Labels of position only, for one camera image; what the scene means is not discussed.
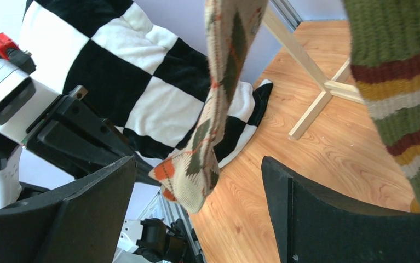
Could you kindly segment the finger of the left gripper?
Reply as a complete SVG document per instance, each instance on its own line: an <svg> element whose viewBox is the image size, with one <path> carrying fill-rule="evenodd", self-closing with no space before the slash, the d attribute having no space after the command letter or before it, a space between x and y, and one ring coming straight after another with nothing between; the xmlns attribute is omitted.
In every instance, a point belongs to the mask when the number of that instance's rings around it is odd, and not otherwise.
<svg viewBox="0 0 420 263"><path fill-rule="evenodd" d="M158 186L128 139L81 99L61 95L28 128L26 148L80 179L123 158L136 160L136 181Z"/></svg>

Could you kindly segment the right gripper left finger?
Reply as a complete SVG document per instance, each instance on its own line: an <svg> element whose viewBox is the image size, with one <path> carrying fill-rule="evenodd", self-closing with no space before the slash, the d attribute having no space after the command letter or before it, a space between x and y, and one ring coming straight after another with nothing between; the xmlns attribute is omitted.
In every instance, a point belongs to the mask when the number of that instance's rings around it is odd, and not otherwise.
<svg viewBox="0 0 420 263"><path fill-rule="evenodd" d="M0 262L112 262L135 172L124 157L0 209Z"/></svg>

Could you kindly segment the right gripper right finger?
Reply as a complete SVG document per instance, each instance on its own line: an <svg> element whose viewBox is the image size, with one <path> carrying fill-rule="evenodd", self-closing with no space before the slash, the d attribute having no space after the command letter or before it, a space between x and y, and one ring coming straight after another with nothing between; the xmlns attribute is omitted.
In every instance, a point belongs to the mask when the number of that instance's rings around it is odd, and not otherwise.
<svg viewBox="0 0 420 263"><path fill-rule="evenodd" d="M273 157L261 171L281 262L420 262L420 214L348 197Z"/></svg>

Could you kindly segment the argyle beige orange sock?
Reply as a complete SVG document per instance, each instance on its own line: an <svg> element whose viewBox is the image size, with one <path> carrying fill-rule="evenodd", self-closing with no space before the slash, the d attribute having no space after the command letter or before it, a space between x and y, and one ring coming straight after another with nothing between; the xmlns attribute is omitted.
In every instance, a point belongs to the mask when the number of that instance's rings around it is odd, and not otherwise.
<svg viewBox="0 0 420 263"><path fill-rule="evenodd" d="M161 183L164 197L189 213L201 210L218 182L214 146L223 139L228 110L267 6L268 1L205 2L209 93L187 145L149 173Z"/></svg>

